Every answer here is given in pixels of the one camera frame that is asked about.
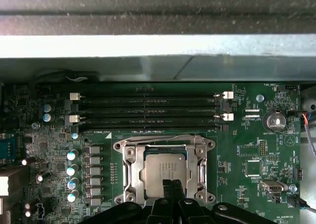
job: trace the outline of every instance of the black plastic part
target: black plastic part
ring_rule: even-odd
[[[291,195],[287,197],[287,203],[295,208],[305,209],[309,207],[307,202],[301,199],[298,195]]]
[[[293,167],[293,179],[303,181],[303,169],[300,167]]]
[[[257,214],[246,211],[229,203],[217,203],[213,206],[212,212],[217,223],[238,223],[238,224],[276,224],[275,222],[265,219]]]
[[[172,224],[173,202],[166,198],[159,198],[154,202],[152,212],[146,220],[146,224]]]
[[[281,196],[280,195],[276,195],[273,193],[270,193],[270,198],[274,203],[281,203]]]
[[[210,216],[207,216],[196,200],[182,199],[178,204],[183,224],[216,224]]]
[[[136,220],[141,217],[141,214],[142,207],[140,205],[133,202],[126,202],[90,217],[79,224],[117,224],[124,220]]]
[[[306,114],[307,111],[298,111],[298,110],[287,110],[286,114],[287,116],[294,116],[294,117],[297,117],[297,118],[301,118],[302,117],[302,114]]]

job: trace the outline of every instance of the integrated circuit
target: integrated circuit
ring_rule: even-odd
[[[65,163],[57,163],[56,168],[58,171],[64,171],[65,170]]]
[[[47,149],[47,142],[41,142],[39,144],[40,150],[46,150]]]
[[[148,197],[162,197],[162,180],[179,179],[185,192],[187,182],[186,159],[183,154],[161,153],[146,156],[145,190]]]
[[[260,176],[261,163],[260,160],[246,161],[245,175],[246,177]]]

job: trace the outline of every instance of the capacitor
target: capacitor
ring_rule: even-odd
[[[77,134],[77,133],[71,134],[72,139],[78,139],[78,137],[79,137],[79,134]]]
[[[34,163],[35,161],[36,161],[36,157],[35,156],[31,156],[31,157],[23,159],[22,160],[22,165],[23,166],[28,166],[28,165]]]
[[[27,218],[31,217],[32,215],[34,215],[38,210],[37,206],[32,206],[30,209],[25,211],[25,216]]]
[[[79,191],[74,189],[73,191],[71,191],[71,193],[67,196],[67,200],[68,202],[73,203],[77,198],[79,198]]]
[[[53,114],[44,114],[43,115],[44,122],[52,122],[54,119],[55,119],[55,116]]]
[[[281,132],[285,129],[286,118],[282,113],[275,111],[267,117],[266,126],[272,132]]]
[[[49,113],[50,111],[53,111],[53,107],[50,104],[45,104],[43,105],[43,111]]]
[[[67,159],[69,161],[73,161],[74,159],[76,159],[79,156],[79,152],[75,149],[71,150],[70,152],[68,152],[67,154]]]
[[[50,176],[51,176],[51,172],[48,172],[48,171],[46,171],[45,173],[38,173],[36,175],[36,180],[38,182],[42,182],[44,179],[47,179]]]
[[[78,170],[79,170],[79,166],[76,164],[73,164],[69,168],[67,168],[66,173],[69,176],[73,176]]]
[[[77,178],[72,178],[72,179],[68,182],[67,187],[68,187],[68,189],[73,190],[73,189],[75,189],[75,188],[78,186],[78,184],[79,184],[79,179],[77,179]]]
[[[37,203],[39,203],[40,199],[39,198],[33,198],[29,202],[27,202],[24,207],[25,209],[31,209],[32,207],[36,206]]]

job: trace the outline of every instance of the cable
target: cable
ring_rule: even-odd
[[[306,131],[308,144],[310,145],[310,149],[311,149],[313,155],[316,157],[316,149],[315,149],[314,144],[312,142],[312,136],[311,136],[310,128],[308,126],[307,115],[306,114],[302,114],[302,116],[304,117],[304,121],[305,121],[304,128],[305,128],[305,131]]]
[[[193,60],[193,58],[195,58],[195,56],[191,56],[186,63],[182,66],[182,68],[179,70],[179,72],[174,76],[174,80],[178,79],[178,76],[180,75],[180,73],[189,65],[189,63]]]

